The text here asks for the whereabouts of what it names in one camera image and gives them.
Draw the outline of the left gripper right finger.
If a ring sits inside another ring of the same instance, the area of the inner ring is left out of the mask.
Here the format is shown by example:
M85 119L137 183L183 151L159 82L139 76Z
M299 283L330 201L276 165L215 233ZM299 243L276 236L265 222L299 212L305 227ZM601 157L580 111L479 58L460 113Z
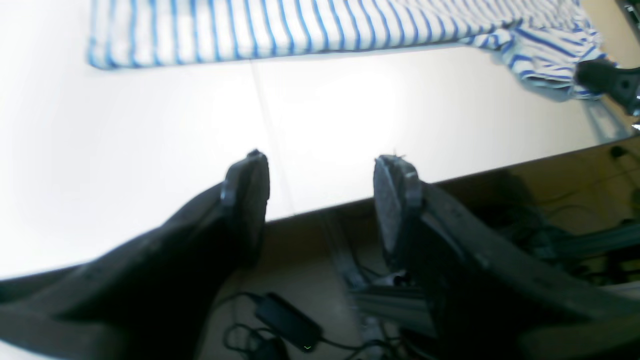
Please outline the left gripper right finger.
M423 290L444 359L637 360L639 303L525 253L395 155L374 166L385 259Z

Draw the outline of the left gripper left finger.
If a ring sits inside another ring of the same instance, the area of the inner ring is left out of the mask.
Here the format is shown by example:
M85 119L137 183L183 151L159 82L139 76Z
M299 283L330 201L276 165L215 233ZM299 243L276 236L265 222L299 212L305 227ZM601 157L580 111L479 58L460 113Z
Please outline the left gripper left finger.
M268 158L251 151L165 223L89 262L3 280L1 341L62 360L190 360L217 292L264 239Z

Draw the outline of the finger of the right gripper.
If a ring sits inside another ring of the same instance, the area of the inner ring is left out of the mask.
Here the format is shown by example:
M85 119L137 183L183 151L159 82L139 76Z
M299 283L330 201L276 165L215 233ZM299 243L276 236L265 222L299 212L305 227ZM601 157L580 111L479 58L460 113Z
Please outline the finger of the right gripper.
M593 59L578 63L574 77L588 91L610 96L627 116L639 116L640 68L619 68L607 59Z

